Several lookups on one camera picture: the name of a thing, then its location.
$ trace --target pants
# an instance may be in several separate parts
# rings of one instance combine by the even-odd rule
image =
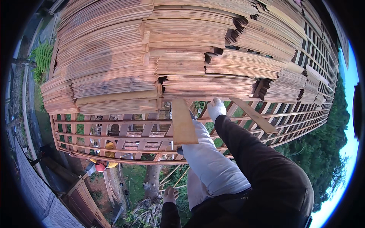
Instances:
[[[183,145],[188,171],[190,210],[210,197],[235,194],[251,187],[247,178],[230,159],[215,147],[205,126],[192,120],[199,144]]]

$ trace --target wooden board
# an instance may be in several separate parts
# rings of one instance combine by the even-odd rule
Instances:
[[[174,144],[198,144],[198,138],[185,99],[172,100],[172,123],[174,127]]]
[[[260,114],[258,114],[251,106],[249,106],[245,101],[241,99],[231,97],[230,98],[233,102],[235,102],[244,112],[249,115],[252,120],[257,123],[265,131],[265,133],[277,133],[278,131],[267,121],[265,120]]]

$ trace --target blue sky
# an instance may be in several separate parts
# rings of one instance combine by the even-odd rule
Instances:
[[[334,194],[332,200],[328,200],[322,204],[321,210],[313,213],[313,221],[311,224],[311,228],[319,228],[322,227],[333,210],[336,208],[338,202],[340,201],[343,193],[345,192],[347,185],[349,183],[349,180],[352,176],[352,172],[354,171],[355,162],[356,162],[356,154],[358,149],[358,142],[354,138],[354,126],[352,122],[352,103],[353,103],[353,97],[354,97],[354,86],[357,85],[359,82],[359,78],[357,75],[357,69],[356,69],[356,61],[355,56],[352,50],[352,47],[350,45],[350,60],[349,60],[349,69],[346,68],[345,60],[343,58],[342,52],[339,53],[339,61],[341,61],[342,65],[344,66],[344,72],[345,72],[345,94],[346,94],[346,102],[348,104],[347,111],[350,114],[350,120],[347,125],[347,130],[345,130],[345,134],[347,137],[347,144],[340,150],[341,156],[347,155],[349,156],[349,161],[346,166],[346,182],[344,184],[344,187],[341,189],[338,189],[336,193]]]

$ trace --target green trees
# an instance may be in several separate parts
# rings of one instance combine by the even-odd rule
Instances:
[[[330,199],[344,181],[348,157],[341,157],[339,151],[347,143],[344,130],[350,114],[346,108],[345,89],[339,76],[327,123],[276,148],[307,173],[314,190],[313,212],[319,211],[322,202]]]

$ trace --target person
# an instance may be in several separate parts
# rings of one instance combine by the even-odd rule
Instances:
[[[108,142],[106,144],[105,148],[115,149],[115,145],[112,142]],[[115,158],[115,152],[106,151],[105,157]],[[106,162],[106,161],[96,160],[93,158],[90,158],[90,161],[95,163],[95,169],[98,172],[103,172],[107,168],[113,168],[118,165],[117,162]]]
[[[309,227],[314,192],[306,173],[226,116],[223,102],[207,104],[215,130],[235,164],[215,147],[204,125],[193,119],[198,144],[183,145],[190,165],[184,227]],[[176,190],[163,195],[161,228],[181,227]]]

